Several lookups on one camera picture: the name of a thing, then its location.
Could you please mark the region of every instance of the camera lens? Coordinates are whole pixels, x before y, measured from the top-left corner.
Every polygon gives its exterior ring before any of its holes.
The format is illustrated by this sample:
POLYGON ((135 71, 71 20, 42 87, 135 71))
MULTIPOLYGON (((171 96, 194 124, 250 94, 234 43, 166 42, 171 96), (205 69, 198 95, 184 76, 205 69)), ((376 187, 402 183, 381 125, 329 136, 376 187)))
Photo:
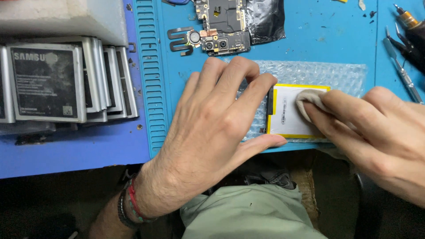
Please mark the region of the camera lens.
POLYGON ((221 48, 225 48, 226 46, 227 46, 226 41, 221 41, 221 42, 220 42, 220 47, 221 47, 221 48))
POLYGON ((206 44, 205 44, 205 48, 206 48, 207 50, 211 50, 211 49, 213 48, 213 43, 206 43, 206 44))

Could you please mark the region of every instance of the blue repair mat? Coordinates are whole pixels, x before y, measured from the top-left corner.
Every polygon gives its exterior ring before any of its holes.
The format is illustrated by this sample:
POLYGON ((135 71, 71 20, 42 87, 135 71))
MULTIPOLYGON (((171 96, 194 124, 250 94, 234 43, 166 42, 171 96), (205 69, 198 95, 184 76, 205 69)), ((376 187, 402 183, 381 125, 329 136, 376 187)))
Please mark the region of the blue repair mat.
MULTIPOLYGON (((177 102, 193 71, 200 71, 208 55, 195 48, 190 56, 170 50, 167 31, 193 26, 202 30, 192 2, 171 6, 155 0, 134 0, 141 60, 142 89, 147 121, 150 156, 161 148, 171 124, 177 102)), ((377 43, 377 1, 368 1, 362 11, 357 1, 286 1, 286 38, 254 45, 239 54, 252 60, 289 60, 328 63, 366 64, 366 89, 374 86, 375 44, 377 43)), ((316 148, 318 143, 288 143, 267 151, 316 148)))

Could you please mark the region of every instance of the left hand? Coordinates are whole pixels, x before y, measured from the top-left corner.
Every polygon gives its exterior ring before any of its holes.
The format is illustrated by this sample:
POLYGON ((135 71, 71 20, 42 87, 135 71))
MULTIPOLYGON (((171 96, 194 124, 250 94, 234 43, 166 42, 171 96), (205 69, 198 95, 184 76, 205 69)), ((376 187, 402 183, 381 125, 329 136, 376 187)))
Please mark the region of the left hand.
POLYGON ((180 208, 206 191, 250 157, 284 145, 279 135, 264 134, 241 142, 255 112, 277 79, 260 75, 258 65, 243 57, 229 64, 210 57, 193 72, 177 104, 167 138, 135 180, 142 213, 158 217, 180 208), (243 79, 249 85, 236 100, 243 79))

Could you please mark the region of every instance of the floor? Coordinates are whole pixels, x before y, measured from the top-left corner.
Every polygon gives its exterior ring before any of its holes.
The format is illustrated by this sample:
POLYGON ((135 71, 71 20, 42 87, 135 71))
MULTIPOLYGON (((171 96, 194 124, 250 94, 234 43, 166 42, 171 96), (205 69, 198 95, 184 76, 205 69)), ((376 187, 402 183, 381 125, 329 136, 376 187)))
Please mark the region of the floor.
MULTIPOLYGON (((1 179, 0 239, 22 239, 47 216, 71 213, 86 230, 117 191, 125 166, 1 179)), ((352 239, 359 189, 345 161, 319 153, 313 166, 319 228, 329 239, 352 239)), ((168 218, 143 227, 143 239, 171 238, 168 218)))

